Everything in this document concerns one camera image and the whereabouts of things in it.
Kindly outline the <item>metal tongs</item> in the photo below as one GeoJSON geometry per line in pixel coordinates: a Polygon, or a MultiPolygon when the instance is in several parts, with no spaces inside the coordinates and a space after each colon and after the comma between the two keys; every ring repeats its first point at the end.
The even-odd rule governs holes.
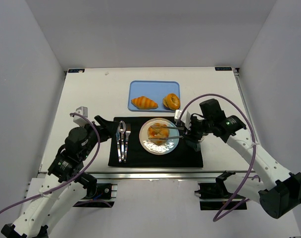
{"type": "Polygon", "coordinates": [[[167,140],[170,139],[170,130],[183,130],[182,127],[172,127],[172,126],[166,126],[163,124],[158,125],[151,125],[148,128],[148,137],[149,139],[153,140],[167,140]]]}

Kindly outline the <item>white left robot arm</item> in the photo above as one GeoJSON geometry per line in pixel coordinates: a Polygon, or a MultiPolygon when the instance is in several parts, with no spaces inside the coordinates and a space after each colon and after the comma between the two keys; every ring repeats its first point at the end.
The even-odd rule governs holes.
{"type": "Polygon", "coordinates": [[[95,116],[98,124],[72,113],[77,127],[70,130],[50,165],[44,182],[23,212],[1,233],[7,238],[47,238],[61,218],[81,199],[93,198],[97,179],[86,173],[84,161],[93,149],[113,137],[119,122],[95,116]]]}

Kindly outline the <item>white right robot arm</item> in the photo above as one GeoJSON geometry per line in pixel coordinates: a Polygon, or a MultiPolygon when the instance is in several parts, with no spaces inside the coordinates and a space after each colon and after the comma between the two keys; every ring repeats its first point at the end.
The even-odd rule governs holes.
{"type": "Polygon", "coordinates": [[[248,121],[237,116],[227,117],[216,99],[200,103],[202,119],[187,110],[177,110],[175,121],[184,126],[184,139],[195,149],[200,147],[204,135],[213,134],[234,149],[255,171],[252,179],[235,172],[224,172],[216,178],[217,191],[221,194],[240,195],[245,201],[261,205],[272,218],[278,219],[301,204],[301,173],[294,174],[279,164],[261,145],[248,121]]]}

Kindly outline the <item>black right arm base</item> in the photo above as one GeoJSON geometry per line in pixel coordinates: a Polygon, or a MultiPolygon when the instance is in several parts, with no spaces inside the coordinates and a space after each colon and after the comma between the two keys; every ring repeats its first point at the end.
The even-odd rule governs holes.
{"type": "Polygon", "coordinates": [[[232,171],[224,171],[216,178],[198,182],[198,189],[194,194],[200,199],[200,209],[202,211],[219,210],[227,202],[232,193],[229,193],[225,188],[224,180],[235,174],[232,171]]]}

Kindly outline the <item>golden bread roll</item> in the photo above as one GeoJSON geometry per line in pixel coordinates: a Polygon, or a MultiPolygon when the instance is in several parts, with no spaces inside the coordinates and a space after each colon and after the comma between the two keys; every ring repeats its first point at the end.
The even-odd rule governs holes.
{"type": "Polygon", "coordinates": [[[167,141],[170,131],[167,125],[155,123],[148,128],[148,137],[155,145],[162,145],[167,141]]]}

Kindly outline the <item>striped croissant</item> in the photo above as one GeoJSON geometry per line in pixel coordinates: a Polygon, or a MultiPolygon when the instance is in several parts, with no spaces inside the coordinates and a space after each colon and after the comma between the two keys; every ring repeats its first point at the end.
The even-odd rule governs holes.
{"type": "Polygon", "coordinates": [[[155,101],[145,96],[134,98],[131,100],[131,103],[139,110],[150,110],[158,108],[158,104],[155,101]]]}

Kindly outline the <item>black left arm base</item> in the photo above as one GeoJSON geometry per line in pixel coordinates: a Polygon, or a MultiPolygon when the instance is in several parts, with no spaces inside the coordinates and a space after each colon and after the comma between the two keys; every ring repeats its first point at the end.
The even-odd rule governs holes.
{"type": "Polygon", "coordinates": [[[98,183],[96,192],[89,197],[84,197],[73,207],[82,208],[112,208],[117,197],[118,184],[98,183]]]}

